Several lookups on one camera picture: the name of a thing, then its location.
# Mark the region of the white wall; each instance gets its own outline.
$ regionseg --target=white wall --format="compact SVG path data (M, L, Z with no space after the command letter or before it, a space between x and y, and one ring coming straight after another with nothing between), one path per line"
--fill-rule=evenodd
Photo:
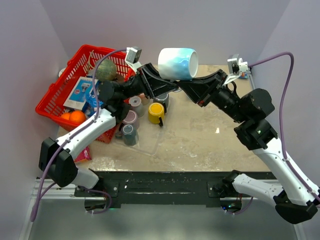
M201 64L255 61L289 1L41 0L69 57L83 44L139 46L156 63L162 48L191 47Z
M57 127L35 107L67 62L39 0L0 7L0 235L16 240L25 220L41 142Z
M284 102L284 133L287 150L303 171L320 185L319 105L319 0L291 0L259 59L291 51L295 66ZM269 120L279 130L279 103L290 59L288 56L257 66L256 87L267 89L276 105ZM304 224L307 239L319 239L320 213Z

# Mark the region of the white mug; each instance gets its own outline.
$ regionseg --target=white mug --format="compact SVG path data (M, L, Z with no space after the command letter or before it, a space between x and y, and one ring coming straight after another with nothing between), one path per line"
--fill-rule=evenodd
M197 74L198 62L192 48L164 48L158 57L158 71L162 79L191 80Z

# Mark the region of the yellow mug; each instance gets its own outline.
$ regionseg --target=yellow mug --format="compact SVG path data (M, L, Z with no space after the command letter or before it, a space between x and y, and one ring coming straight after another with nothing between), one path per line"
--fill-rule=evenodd
M165 108L161 103L154 102L148 108L148 119L152 124L164 125Z

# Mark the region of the gray floor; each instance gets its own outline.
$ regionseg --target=gray floor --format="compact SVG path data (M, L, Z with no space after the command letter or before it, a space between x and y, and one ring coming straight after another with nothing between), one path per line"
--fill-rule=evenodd
M235 217L220 208L123 205L85 213L83 200L43 200L30 240L296 240L293 225L258 200Z

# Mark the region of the clear plastic tray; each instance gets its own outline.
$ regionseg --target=clear plastic tray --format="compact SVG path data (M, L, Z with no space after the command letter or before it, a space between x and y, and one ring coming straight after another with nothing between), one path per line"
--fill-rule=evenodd
M170 124L170 119L174 114L170 109L175 104L175 99L169 94L169 107L167 109L167 113L164 116L163 127L160 127L157 124L153 124L148 120L148 107L153 103L151 99L147 105L144 105L144 115L139 117L139 128L137 130L139 141L134 146L125 145L122 139L113 138L112 143L122 146L126 149L130 149L132 151L140 152L146 155L155 155L161 142L161 139L166 131L167 124Z

